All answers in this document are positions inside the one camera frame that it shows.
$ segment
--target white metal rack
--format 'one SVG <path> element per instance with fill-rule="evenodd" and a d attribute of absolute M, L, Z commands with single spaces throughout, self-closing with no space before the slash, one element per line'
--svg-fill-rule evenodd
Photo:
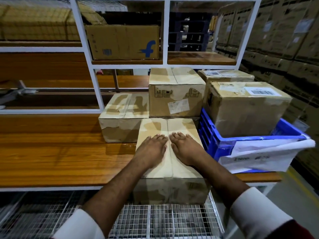
<path fill-rule="evenodd" d="M 163 64 L 92 64 L 92 56 L 90 47 L 86 38 L 84 25 L 80 10 L 77 5 L 78 0 L 67 0 L 70 2 L 71 9 L 74 15 L 78 33 L 81 39 L 82 47 L 0 47 L 0 52 L 83 52 L 86 58 L 87 66 L 90 72 L 91 80 L 94 87 L 94 92 L 98 101 L 99 109 L 23 109 L 23 110 L 0 110 L 0 114 L 81 114 L 81 113 L 101 113 L 104 109 L 104 103 L 102 100 L 101 89 L 98 84 L 95 69 L 150 69 L 150 68 L 167 68 L 167 67 L 191 67 L 193 69 L 234 69 L 238 70 L 243 57 L 261 0 L 136 0 L 136 1 L 164 1 L 164 18 L 162 19 L 163 26 L 163 40 L 162 40 L 162 52 L 163 52 Z M 169 13 L 170 13 L 170 2 L 171 1 L 229 1 L 229 2 L 242 2 L 242 1 L 253 1 L 254 6 L 250 13 L 247 28 L 242 36 L 241 44 L 239 46 L 236 65 L 170 65 L 167 63 L 167 50 L 168 50 L 168 26 L 169 26 Z M 213 48 L 215 50 L 219 27 L 222 13 L 218 13 L 219 19 L 217 22 L 215 35 L 213 39 Z M 118 88 L 116 76 L 114 76 L 114 82 L 116 88 L 107 88 L 108 91 L 125 91 L 128 89 Z"/>

